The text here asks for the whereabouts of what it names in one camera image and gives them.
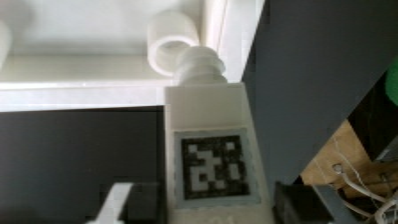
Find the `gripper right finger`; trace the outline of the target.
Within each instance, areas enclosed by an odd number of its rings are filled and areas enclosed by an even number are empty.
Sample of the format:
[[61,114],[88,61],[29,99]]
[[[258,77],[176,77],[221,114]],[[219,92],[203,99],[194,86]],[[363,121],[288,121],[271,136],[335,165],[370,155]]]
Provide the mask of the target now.
[[361,224],[327,185],[276,183],[274,215],[278,224]]

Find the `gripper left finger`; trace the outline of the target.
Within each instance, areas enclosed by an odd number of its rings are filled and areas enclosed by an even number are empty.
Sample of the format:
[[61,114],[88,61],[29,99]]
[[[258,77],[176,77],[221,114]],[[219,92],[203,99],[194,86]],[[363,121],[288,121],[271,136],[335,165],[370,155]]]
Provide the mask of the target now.
[[160,183],[116,182],[88,224],[159,224]]

